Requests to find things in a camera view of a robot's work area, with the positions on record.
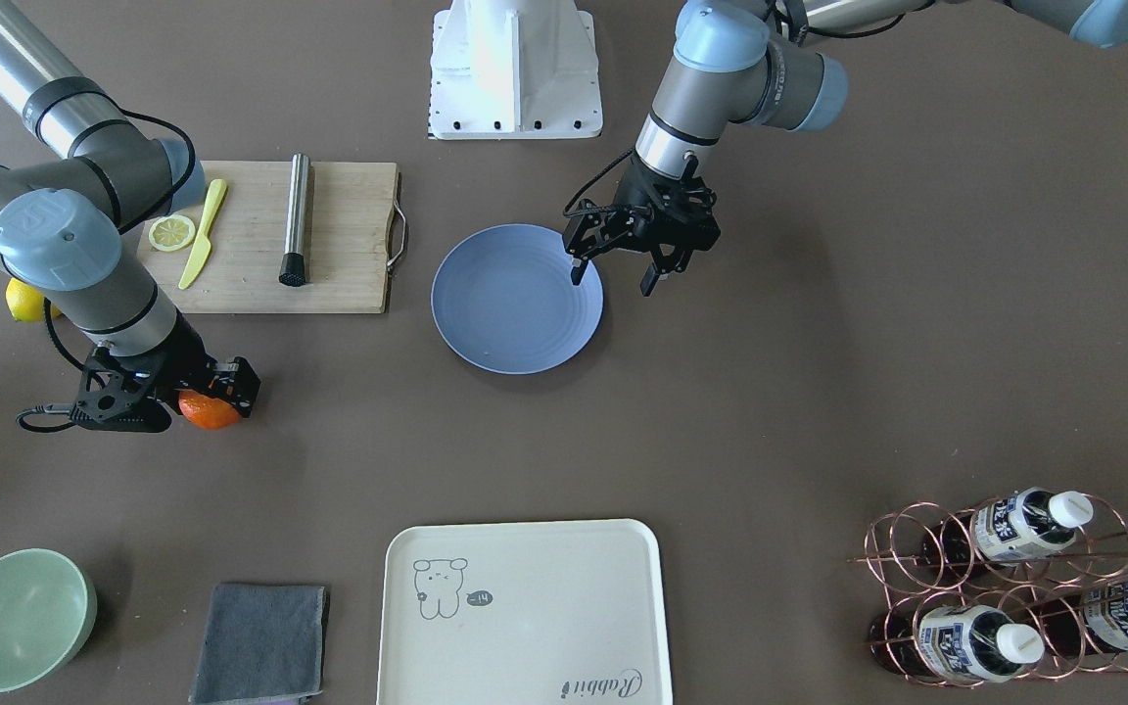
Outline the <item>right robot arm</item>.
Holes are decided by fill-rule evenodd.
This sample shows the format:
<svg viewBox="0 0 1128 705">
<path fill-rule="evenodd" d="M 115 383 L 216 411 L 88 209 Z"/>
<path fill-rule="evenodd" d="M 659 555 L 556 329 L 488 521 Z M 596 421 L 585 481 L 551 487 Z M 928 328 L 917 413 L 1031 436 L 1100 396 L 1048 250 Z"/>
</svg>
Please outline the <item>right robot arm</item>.
<svg viewBox="0 0 1128 705">
<path fill-rule="evenodd" d="M 247 418 L 259 376 L 208 355 L 197 331 L 125 235 L 199 204 L 208 179 L 192 140 L 151 139 L 9 1 L 0 1 L 0 97 L 49 164 L 0 164 L 0 271 L 35 287 L 91 341 L 74 400 L 35 407 L 60 428 L 159 433 L 183 393 Z"/>
</svg>

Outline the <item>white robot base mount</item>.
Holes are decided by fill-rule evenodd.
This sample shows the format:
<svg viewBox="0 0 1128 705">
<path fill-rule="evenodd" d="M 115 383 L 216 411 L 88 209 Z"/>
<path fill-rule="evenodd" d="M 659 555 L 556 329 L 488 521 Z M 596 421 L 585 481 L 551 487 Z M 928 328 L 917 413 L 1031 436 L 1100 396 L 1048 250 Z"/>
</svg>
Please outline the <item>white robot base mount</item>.
<svg viewBox="0 0 1128 705">
<path fill-rule="evenodd" d="M 453 1 L 433 17 L 428 135 L 601 134 L 594 19 L 573 1 Z"/>
</svg>

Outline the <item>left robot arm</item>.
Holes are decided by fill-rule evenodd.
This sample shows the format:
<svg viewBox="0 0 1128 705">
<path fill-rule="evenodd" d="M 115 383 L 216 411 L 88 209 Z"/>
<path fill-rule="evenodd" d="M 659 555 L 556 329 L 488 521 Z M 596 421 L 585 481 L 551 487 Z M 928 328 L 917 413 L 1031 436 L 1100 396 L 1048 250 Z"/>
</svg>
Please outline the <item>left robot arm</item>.
<svg viewBox="0 0 1128 705">
<path fill-rule="evenodd" d="M 890 30 L 926 1 L 689 1 L 652 107 L 624 165 L 613 204 L 578 192 L 564 214 L 570 281 L 613 250 L 646 253 L 643 296 L 712 249 L 721 229 L 702 168 L 729 124 L 820 132 L 840 116 L 849 74 L 807 49 L 810 37 L 856 39 Z"/>
</svg>

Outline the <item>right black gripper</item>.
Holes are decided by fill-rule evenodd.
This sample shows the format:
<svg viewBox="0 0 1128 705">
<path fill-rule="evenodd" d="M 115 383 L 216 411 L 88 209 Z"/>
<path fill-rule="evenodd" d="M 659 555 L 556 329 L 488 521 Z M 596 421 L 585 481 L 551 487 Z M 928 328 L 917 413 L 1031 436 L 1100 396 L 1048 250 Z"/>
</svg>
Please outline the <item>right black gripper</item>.
<svg viewBox="0 0 1128 705">
<path fill-rule="evenodd" d="M 109 349 L 95 349 L 86 358 L 81 384 L 69 411 L 76 428 L 159 433 L 171 425 L 170 408 L 180 389 L 210 385 L 212 399 L 250 418 L 262 381 L 244 356 L 208 355 L 197 331 L 178 318 L 157 347 L 140 355 L 113 356 Z"/>
</svg>

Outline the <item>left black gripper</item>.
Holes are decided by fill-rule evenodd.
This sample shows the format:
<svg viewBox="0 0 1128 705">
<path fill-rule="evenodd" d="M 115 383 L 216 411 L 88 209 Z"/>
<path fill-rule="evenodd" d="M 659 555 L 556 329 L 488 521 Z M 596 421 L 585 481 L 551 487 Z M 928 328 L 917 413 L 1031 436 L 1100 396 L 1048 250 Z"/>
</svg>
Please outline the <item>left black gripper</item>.
<svg viewBox="0 0 1128 705">
<path fill-rule="evenodd" d="M 631 161 L 624 169 L 613 205 L 601 206 L 583 194 L 614 166 Z M 649 253 L 652 263 L 641 277 L 638 290 L 649 298 L 659 281 L 685 266 L 695 252 L 708 252 L 721 229 L 713 206 L 716 193 L 697 175 L 700 161 L 688 155 L 681 177 L 667 177 L 650 169 L 636 155 L 622 155 L 606 165 L 574 193 L 564 209 L 569 226 L 564 250 L 572 256 L 570 282 L 581 287 L 589 263 L 613 250 Z"/>
</svg>

